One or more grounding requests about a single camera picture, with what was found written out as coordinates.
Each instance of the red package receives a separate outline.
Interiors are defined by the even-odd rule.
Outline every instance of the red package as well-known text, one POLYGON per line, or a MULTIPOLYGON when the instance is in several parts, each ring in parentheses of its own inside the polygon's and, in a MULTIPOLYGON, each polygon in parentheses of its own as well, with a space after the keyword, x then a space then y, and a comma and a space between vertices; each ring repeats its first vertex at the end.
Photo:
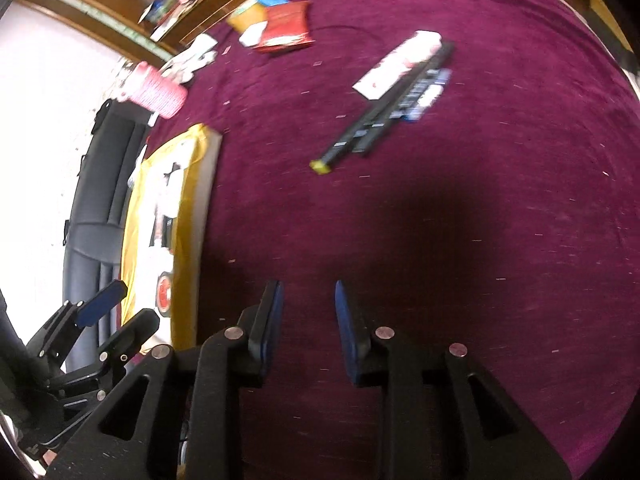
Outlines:
POLYGON ((314 42, 306 24, 306 8, 311 2, 289 2, 267 7, 267 27, 255 47, 260 52, 280 52, 309 46, 314 42))

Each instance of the metal screw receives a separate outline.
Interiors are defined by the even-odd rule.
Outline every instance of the metal screw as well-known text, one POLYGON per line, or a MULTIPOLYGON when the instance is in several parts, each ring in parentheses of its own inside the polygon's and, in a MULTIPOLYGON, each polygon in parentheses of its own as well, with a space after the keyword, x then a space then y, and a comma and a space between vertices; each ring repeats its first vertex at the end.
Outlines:
POLYGON ((466 346, 462 343, 452 343, 449 346, 449 353, 455 357, 464 357, 466 355, 466 346))
POLYGON ((395 335, 394 329, 388 326, 379 326, 376 329, 376 336, 380 339, 391 339, 395 335))
POLYGON ((155 359, 162 359, 164 357, 167 357, 169 355, 169 352, 171 351, 171 347, 168 345, 158 345, 158 346, 154 346, 154 349, 151 351, 151 355, 155 358, 155 359))
POLYGON ((225 330, 225 337, 227 339, 235 340, 240 339, 244 335, 244 330, 239 326, 230 326, 225 330))

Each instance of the purple cloth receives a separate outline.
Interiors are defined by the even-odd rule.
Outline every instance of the purple cloth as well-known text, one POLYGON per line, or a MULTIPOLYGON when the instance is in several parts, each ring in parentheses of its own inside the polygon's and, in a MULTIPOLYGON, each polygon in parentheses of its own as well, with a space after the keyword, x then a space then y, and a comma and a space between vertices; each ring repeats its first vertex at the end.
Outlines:
POLYGON ((150 147, 225 134, 200 339, 283 280, 267 385, 242 395, 249 479, 365 479, 378 393, 342 364, 333 289, 425 344, 464 342, 579 475, 640 381, 638 101, 558 0, 310 0, 316 43, 201 70, 150 147), (453 40, 452 79, 369 158, 309 169, 367 107, 351 86, 415 30, 453 40))

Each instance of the pink rope spool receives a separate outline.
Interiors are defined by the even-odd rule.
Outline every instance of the pink rope spool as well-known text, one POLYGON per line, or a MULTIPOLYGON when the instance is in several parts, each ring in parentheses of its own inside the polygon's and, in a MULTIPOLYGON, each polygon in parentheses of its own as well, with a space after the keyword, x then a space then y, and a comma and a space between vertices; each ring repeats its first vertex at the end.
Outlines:
POLYGON ((142 61, 127 77, 118 101, 128 99, 170 119, 182 108, 186 98, 185 87, 162 77, 158 70, 142 61))

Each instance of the white floor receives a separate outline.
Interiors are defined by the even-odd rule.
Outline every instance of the white floor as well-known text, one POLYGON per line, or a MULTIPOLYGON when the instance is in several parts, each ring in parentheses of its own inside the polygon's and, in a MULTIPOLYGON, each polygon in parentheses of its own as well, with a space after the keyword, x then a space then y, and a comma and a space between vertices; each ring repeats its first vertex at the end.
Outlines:
POLYGON ((62 304, 64 222, 120 55, 12 4, 0 56, 0 289, 26 342, 62 304))

